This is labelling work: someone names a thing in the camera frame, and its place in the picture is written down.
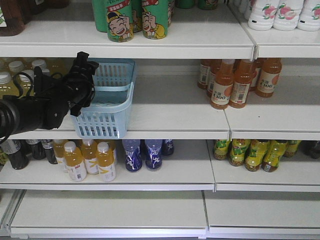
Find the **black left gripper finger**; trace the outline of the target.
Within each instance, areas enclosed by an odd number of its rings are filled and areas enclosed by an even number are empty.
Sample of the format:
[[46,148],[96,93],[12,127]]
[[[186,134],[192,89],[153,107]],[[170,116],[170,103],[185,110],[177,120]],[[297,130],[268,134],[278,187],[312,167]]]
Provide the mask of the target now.
[[89,54],[83,51],[77,53],[77,56],[72,64],[72,73],[81,74],[88,78],[95,75],[99,63],[88,60]]

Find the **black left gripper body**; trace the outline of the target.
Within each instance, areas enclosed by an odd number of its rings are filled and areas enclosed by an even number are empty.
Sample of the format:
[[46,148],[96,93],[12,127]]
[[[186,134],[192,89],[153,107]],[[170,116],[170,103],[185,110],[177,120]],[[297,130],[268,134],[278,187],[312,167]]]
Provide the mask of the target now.
[[70,72],[53,88],[53,99],[67,105],[72,116],[78,117],[82,108],[89,107],[95,96],[92,71]]

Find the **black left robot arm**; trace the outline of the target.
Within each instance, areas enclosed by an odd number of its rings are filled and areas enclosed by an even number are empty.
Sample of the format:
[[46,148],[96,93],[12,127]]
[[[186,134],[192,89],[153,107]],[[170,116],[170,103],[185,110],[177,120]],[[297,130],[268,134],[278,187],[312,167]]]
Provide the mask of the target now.
[[68,74],[55,78],[34,69],[34,95],[4,95],[0,101],[0,136],[35,129],[59,128],[67,113],[77,117],[89,107],[95,96],[93,76],[99,63],[88,60],[89,54],[78,52]]

